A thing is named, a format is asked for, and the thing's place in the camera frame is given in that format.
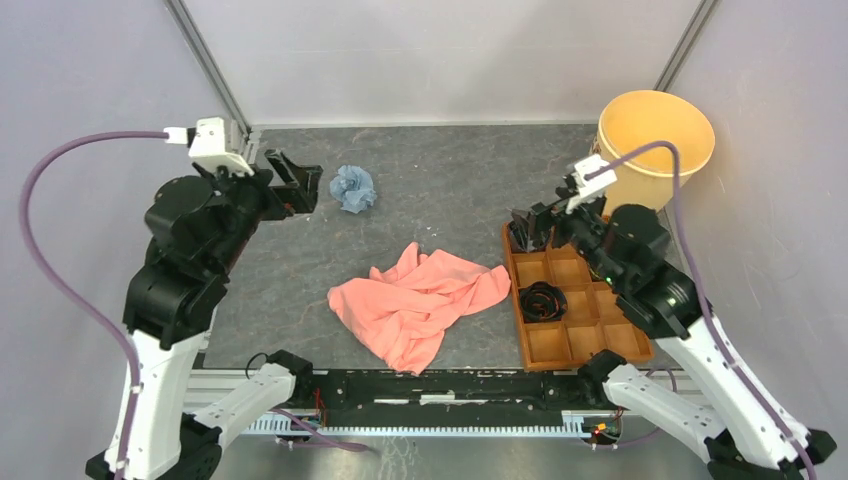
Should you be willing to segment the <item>blue plastic trash bag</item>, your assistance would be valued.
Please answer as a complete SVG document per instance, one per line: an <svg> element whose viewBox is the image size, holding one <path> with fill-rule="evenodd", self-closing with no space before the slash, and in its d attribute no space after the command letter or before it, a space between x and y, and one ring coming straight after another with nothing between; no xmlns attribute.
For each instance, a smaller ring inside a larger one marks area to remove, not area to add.
<svg viewBox="0 0 848 480"><path fill-rule="evenodd" d="M359 166L343 165L329 184L331 196L345 212L358 214L372 207L377 199L371 175Z"/></svg>

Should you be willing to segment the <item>yellow trash bin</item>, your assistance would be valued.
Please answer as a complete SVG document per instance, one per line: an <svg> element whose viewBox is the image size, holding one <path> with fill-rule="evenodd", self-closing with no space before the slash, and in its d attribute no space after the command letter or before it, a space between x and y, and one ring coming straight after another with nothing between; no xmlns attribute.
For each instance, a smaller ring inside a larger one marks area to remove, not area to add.
<svg viewBox="0 0 848 480"><path fill-rule="evenodd" d="M601 112L590 152L611 163L646 144L667 141L680 157L681 184L710 160L716 137L707 117L675 95L637 90L623 93ZM661 210L673 197L672 154L654 147L614 169L617 181L606 191L605 216L625 204Z"/></svg>

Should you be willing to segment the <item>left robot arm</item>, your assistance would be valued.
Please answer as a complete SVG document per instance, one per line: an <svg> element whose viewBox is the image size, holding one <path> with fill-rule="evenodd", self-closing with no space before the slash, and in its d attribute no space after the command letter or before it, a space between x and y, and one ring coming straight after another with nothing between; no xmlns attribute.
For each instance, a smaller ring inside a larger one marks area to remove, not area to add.
<svg viewBox="0 0 848 480"><path fill-rule="evenodd" d="M189 413L188 381L230 274L263 221L312 212L323 170L269 150L267 166L238 175L197 168L157 191L152 238L131 279L123 322L139 357L139 393L127 441L115 439L85 468L92 479L208 479L251 424L314 394L312 364L277 351L222 399Z"/></svg>

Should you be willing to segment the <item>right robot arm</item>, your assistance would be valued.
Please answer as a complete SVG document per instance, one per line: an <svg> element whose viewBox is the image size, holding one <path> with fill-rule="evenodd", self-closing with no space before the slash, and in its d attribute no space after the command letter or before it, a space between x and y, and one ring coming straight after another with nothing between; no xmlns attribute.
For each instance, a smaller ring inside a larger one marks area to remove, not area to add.
<svg viewBox="0 0 848 480"><path fill-rule="evenodd" d="M654 210L626 204L603 219L601 207L601 200L573 210L538 203L514 211L512 223L523 246L572 247L611 288L624 318L677 362L707 405L655 384L609 350L580 368L580 400L642 416L698 455L715 479L814 478L836 450L833 437L797 422L758 383L699 283L666 260L671 236Z"/></svg>

